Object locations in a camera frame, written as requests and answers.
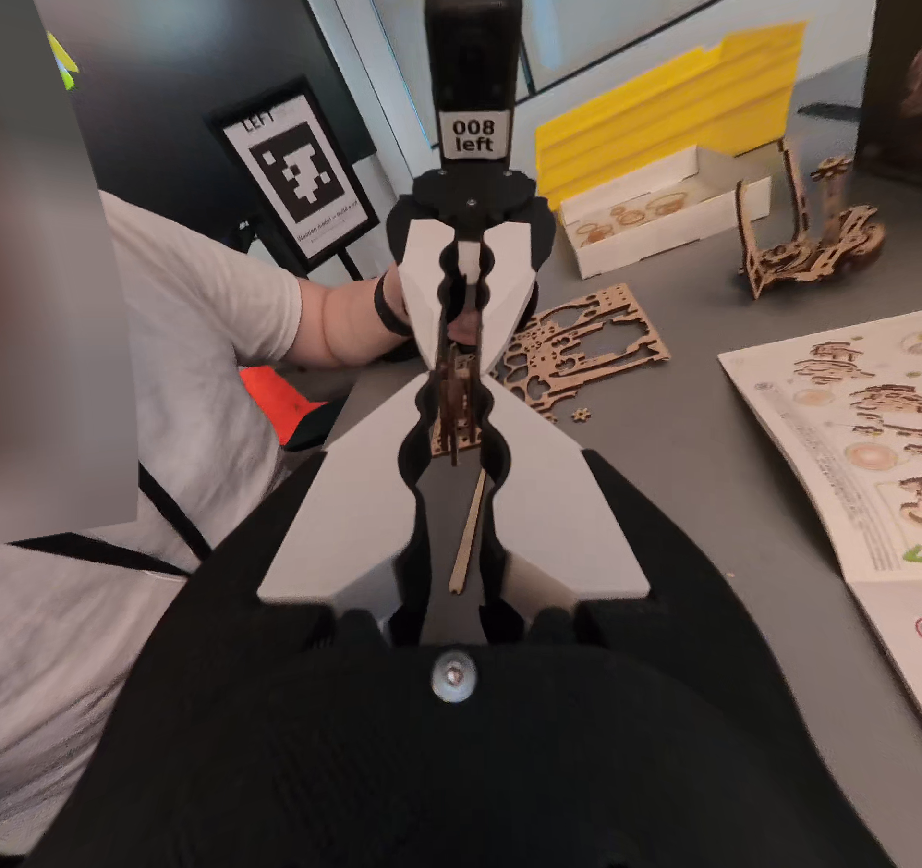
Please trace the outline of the open instruction booklet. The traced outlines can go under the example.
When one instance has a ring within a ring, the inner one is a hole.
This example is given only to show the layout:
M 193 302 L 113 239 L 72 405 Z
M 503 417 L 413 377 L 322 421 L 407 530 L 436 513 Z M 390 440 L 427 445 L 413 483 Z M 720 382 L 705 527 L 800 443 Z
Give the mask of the open instruction booklet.
M 921 707 L 921 313 L 724 353 Z

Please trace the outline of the laser-cut wooden parts sheet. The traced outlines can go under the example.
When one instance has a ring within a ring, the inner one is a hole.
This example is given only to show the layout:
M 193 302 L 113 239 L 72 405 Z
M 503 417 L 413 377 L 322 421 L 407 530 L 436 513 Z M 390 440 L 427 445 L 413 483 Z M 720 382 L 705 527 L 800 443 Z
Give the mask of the laser-cut wooden parts sheet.
M 537 312 L 513 335 L 492 374 L 548 416 L 589 385 L 669 358 L 629 286 L 616 283 Z

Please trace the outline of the pile of rubber bands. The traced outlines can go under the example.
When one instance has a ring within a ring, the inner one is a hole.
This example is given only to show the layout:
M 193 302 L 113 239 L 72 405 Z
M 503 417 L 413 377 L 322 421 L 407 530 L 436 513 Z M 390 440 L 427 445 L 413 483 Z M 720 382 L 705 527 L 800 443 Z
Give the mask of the pile of rubber bands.
M 659 196 L 641 196 L 630 202 L 615 205 L 603 212 L 597 220 L 585 220 L 575 226 L 577 247 L 600 243 L 638 225 L 679 212 L 686 206 L 690 195 L 689 191 L 683 191 Z

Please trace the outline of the person's left forearm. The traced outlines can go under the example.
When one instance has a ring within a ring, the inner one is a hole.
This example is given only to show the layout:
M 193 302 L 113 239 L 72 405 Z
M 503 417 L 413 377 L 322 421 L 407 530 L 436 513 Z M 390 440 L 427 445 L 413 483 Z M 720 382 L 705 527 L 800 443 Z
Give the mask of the person's left forearm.
M 364 367 L 413 336 L 395 263 L 376 280 L 328 288 L 299 279 L 298 287 L 301 316 L 284 364 Z

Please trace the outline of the orange cloth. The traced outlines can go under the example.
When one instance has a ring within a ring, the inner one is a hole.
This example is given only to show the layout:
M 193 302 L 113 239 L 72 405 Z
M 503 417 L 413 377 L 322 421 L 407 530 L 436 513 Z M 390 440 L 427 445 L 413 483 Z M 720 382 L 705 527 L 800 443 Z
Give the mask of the orange cloth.
M 326 401 L 310 401 L 270 366 L 241 367 L 246 391 L 264 413 L 283 447 L 293 445 L 305 419 L 322 411 Z

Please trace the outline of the framed marker sign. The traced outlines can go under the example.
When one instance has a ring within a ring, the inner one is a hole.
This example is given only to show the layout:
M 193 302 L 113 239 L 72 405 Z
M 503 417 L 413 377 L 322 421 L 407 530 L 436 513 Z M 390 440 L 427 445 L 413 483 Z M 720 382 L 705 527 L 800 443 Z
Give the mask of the framed marker sign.
M 319 264 L 379 217 L 308 79 L 298 76 L 205 116 L 209 132 L 296 253 Z

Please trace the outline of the black model kit box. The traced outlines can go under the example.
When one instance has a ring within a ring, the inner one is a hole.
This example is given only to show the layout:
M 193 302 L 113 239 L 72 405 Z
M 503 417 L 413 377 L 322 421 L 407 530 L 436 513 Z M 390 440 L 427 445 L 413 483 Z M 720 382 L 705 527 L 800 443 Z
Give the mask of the black model kit box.
M 877 0 L 856 164 L 921 184 L 921 0 Z

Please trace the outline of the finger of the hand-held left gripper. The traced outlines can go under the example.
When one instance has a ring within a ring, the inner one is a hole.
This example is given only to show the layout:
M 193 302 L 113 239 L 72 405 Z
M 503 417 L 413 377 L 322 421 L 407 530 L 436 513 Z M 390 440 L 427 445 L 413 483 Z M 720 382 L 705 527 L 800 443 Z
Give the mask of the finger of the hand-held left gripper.
M 465 241 L 465 319 L 479 313 L 478 372 L 489 374 L 504 354 L 536 282 L 532 227 L 506 221 L 475 243 Z
M 460 273 L 446 272 L 441 258 L 455 244 L 455 229 L 436 219 L 413 219 L 398 275 L 414 338 L 429 371 L 435 371 L 448 328 L 462 309 Z

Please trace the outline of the white cardboard tray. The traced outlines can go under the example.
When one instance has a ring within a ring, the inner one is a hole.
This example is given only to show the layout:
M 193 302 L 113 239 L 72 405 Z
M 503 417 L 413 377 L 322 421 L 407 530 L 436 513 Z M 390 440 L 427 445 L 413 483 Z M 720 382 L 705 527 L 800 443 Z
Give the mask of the white cardboard tray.
M 770 167 L 700 146 L 683 148 L 564 200 L 559 206 L 559 220 L 581 279 L 586 281 L 736 228 L 734 193 L 741 181 L 750 185 L 750 216 L 766 217 L 772 196 Z M 641 196 L 683 191 L 691 195 L 679 212 L 600 243 L 577 247 L 574 228 L 580 222 L 597 220 L 611 207 Z

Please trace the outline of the small wooden gear assembly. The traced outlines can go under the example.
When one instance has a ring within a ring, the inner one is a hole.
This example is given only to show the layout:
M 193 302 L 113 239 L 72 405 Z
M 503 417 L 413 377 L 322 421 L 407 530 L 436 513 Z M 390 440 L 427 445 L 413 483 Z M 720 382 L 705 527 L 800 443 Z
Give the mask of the small wooden gear assembly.
M 457 466 L 459 456 L 454 441 L 457 424 L 469 424 L 471 432 L 475 425 L 479 428 L 472 395 L 471 372 L 474 366 L 474 354 L 451 343 L 445 361 L 439 367 L 439 409 L 434 424 L 441 424 L 442 436 L 452 437 L 453 454 L 446 457 L 450 459 L 453 467 Z

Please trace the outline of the yellow plastic bin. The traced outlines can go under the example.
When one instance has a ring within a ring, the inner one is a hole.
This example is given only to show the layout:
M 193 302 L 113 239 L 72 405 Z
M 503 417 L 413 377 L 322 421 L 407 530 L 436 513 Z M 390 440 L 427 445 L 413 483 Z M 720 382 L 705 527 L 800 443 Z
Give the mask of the yellow plastic bin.
M 731 32 L 541 125 L 538 193 L 556 210 L 686 147 L 737 157 L 783 137 L 807 27 Z

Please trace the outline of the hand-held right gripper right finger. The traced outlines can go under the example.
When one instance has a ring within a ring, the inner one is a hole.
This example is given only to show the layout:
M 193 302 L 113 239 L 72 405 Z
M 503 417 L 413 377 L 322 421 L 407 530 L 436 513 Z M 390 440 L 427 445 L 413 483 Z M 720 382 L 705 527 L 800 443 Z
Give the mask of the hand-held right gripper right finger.
M 548 609 L 645 600 L 650 582 L 583 449 L 490 377 L 477 384 L 482 509 L 478 607 L 490 644 Z

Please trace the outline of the partly built wooden model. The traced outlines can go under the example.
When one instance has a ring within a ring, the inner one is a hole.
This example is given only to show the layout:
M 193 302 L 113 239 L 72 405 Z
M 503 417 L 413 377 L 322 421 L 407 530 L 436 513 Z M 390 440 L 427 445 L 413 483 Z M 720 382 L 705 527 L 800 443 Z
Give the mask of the partly built wooden model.
M 747 211 L 750 185 L 738 182 L 734 193 L 741 244 L 739 274 L 753 300 L 781 283 L 816 283 L 836 273 L 863 269 L 876 261 L 886 239 L 886 228 L 877 222 L 878 209 L 868 205 L 845 207 L 845 182 L 853 160 L 835 156 L 821 161 L 811 181 L 822 193 L 823 232 L 811 236 L 811 214 L 800 165 L 785 137 L 778 139 L 793 206 L 794 227 L 786 243 L 771 248 L 757 244 Z

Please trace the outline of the thin wooden stick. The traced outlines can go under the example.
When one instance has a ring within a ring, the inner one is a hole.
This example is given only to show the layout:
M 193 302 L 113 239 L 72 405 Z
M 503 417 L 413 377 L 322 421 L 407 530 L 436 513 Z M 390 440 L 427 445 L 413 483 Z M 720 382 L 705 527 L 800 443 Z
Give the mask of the thin wooden stick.
M 478 531 L 478 519 L 486 487 L 486 478 L 486 471 L 480 470 L 475 492 L 467 513 L 462 538 L 456 552 L 455 563 L 448 581 L 448 590 L 451 595 L 461 595 L 466 588 L 467 575 Z

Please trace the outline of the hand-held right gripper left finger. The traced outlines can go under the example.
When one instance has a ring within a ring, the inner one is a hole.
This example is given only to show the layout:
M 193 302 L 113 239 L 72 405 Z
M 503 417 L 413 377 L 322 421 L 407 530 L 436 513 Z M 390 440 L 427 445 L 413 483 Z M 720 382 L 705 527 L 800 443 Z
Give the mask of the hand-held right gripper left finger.
M 393 644 L 418 644 L 432 587 L 419 482 L 432 461 L 440 383 L 423 372 L 340 436 L 260 584 L 267 604 L 366 611 Z

